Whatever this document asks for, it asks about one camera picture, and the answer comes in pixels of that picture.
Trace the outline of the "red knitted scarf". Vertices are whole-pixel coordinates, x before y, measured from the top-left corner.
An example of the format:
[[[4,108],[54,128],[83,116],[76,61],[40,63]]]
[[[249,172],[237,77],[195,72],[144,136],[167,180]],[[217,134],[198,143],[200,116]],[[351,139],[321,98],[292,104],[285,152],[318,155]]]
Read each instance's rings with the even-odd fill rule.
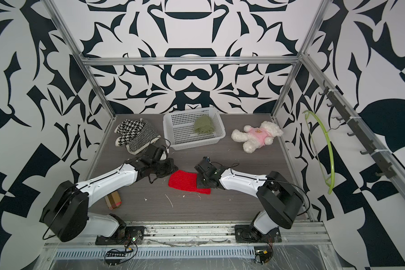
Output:
[[[197,174],[189,173],[182,170],[173,173],[168,181],[168,186],[181,191],[197,192],[201,194],[211,194],[210,189],[197,188]]]

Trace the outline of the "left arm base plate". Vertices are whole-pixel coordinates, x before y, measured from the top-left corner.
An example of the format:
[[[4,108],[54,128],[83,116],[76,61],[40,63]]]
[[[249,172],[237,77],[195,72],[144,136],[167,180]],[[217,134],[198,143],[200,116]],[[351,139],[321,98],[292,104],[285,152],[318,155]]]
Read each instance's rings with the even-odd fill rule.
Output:
[[[129,243],[142,243],[145,226],[119,227],[110,237],[98,236],[95,245],[127,245]]]

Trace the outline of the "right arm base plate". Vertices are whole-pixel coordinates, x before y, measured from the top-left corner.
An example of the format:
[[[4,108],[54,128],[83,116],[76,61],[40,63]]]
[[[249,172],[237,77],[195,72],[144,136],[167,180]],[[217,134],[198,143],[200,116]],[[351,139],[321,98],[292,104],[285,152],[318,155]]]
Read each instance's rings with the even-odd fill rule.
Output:
[[[273,228],[267,234],[259,232],[253,225],[235,225],[234,230],[235,230],[235,240],[237,243],[274,244],[282,242],[279,227]]]

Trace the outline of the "green knitted scarf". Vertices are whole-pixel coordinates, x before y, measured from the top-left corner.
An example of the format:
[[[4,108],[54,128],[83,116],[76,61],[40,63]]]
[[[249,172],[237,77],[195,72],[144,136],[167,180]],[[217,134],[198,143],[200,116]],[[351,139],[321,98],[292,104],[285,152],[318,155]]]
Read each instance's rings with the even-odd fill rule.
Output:
[[[198,117],[193,125],[193,131],[197,134],[207,135],[214,132],[215,127],[213,119],[208,115],[202,115]]]

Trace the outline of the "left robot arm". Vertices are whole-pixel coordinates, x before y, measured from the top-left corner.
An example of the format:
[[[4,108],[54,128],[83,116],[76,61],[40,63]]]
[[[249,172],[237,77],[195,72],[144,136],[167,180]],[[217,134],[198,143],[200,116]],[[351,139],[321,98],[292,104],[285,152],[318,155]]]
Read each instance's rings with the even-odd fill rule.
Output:
[[[126,223],[114,214],[89,211],[107,195],[152,174],[164,178],[178,171],[164,146],[149,145],[147,152],[124,161],[118,168],[88,181],[61,183],[43,208],[40,222],[63,243],[82,236],[101,236],[119,241],[126,237]]]

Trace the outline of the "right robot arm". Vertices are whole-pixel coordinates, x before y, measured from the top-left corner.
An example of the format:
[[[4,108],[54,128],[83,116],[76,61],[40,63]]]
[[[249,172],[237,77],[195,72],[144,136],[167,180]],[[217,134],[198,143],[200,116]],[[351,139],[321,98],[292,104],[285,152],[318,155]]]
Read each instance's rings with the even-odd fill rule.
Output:
[[[204,157],[195,170],[200,189],[234,190],[258,198],[263,211],[249,226],[236,229],[236,235],[244,241],[258,241],[274,229],[292,228],[305,205],[300,187],[288,182],[279,172],[243,173],[232,167],[216,166],[208,157]]]

